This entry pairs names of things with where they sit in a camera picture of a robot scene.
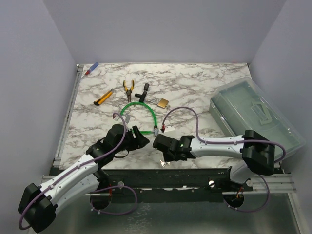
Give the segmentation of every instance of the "connector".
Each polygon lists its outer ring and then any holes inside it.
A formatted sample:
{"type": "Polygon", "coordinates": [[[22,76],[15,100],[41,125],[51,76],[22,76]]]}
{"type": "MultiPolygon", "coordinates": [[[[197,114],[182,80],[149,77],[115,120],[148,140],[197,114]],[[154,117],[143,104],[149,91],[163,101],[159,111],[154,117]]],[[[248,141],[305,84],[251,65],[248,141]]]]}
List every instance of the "connector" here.
{"type": "Polygon", "coordinates": [[[161,132],[165,132],[165,128],[166,128],[166,127],[165,127],[165,124],[163,124],[162,127],[161,127],[161,129],[160,129],[161,132]]]}
{"type": "Polygon", "coordinates": [[[157,127],[157,125],[154,126],[154,135],[155,136],[158,135],[158,127],[157,127]]]}

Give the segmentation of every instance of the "black tool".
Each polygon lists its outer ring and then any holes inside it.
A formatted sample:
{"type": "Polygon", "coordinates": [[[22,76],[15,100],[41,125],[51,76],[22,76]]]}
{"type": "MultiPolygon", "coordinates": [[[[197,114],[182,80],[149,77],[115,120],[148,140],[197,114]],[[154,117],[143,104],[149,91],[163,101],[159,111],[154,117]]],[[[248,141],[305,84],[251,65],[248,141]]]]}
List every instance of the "black tool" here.
{"type": "Polygon", "coordinates": [[[135,94],[135,96],[136,96],[137,98],[140,98],[139,102],[144,103],[144,99],[145,99],[145,97],[146,97],[146,95],[147,95],[147,90],[148,90],[149,87],[150,87],[150,85],[149,85],[148,83],[146,83],[146,84],[144,85],[144,92],[143,92],[143,94],[135,94]]]}

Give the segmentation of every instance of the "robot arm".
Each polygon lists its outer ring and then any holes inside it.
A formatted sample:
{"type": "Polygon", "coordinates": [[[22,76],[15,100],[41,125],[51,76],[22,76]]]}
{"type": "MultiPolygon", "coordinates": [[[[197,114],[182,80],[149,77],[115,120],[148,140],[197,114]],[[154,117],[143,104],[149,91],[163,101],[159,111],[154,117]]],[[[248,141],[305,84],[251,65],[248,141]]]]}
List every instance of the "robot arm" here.
{"type": "Polygon", "coordinates": [[[76,198],[92,192],[99,187],[109,187],[108,176],[101,168],[114,159],[120,151],[132,151],[143,148],[150,141],[145,138],[136,126],[133,133],[128,130],[121,145],[111,154],[100,160],[86,163],[115,148],[123,135],[124,126],[115,124],[108,131],[105,138],[92,145],[74,165],[63,171],[53,179],[36,186],[30,184],[24,190],[18,212],[22,214],[33,199],[42,195],[26,211],[24,218],[35,230],[41,232],[55,219],[58,212],[76,198]]]}
{"type": "Polygon", "coordinates": [[[187,160],[203,156],[227,156],[242,159],[231,167],[230,181],[243,184],[253,174],[272,175],[274,173],[275,146],[264,143],[235,143],[242,140],[266,140],[252,130],[246,130],[245,135],[229,138],[203,138],[216,144],[205,144],[194,136],[182,136],[180,140],[158,135],[153,147],[162,151],[165,161],[187,160]]]}

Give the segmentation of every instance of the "plastic storage box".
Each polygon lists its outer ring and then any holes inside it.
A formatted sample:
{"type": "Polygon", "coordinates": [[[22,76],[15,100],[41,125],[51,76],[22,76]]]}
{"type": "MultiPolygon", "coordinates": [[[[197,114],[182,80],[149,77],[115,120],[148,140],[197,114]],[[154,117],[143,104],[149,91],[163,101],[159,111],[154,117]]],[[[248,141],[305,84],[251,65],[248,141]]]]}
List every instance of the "plastic storage box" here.
{"type": "MultiPolygon", "coordinates": [[[[254,130],[282,144],[286,157],[305,144],[303,137],[249,77],[219,87],[211,98],[209,110],[227,137],[254,130]]],[[[282,150],[275,147],[275,158],[281,155],[282,150]]]]}

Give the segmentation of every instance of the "white wall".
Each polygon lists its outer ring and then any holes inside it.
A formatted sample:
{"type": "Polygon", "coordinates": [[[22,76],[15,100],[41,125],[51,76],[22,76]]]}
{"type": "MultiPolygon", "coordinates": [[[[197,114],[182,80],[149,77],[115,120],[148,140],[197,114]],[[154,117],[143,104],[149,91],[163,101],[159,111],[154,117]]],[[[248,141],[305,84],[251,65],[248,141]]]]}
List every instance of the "white wall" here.
{"type": "Polygon", "coordinates": [[[287,0],[251,62],[255,82],[307,141],[285,161],[312,230],[312,1],[287,0]]]}
{"type": "Polygon", "coordinates": [[[0,32],[0,233],[15,234],[24,188],[51,166],[77,68],[41,0],[2,1],[0,32]]]}
{"type": "Polygon", "coordinates": [[[285,0],[44,0],[78,63],[251,62],[285,0]]]}

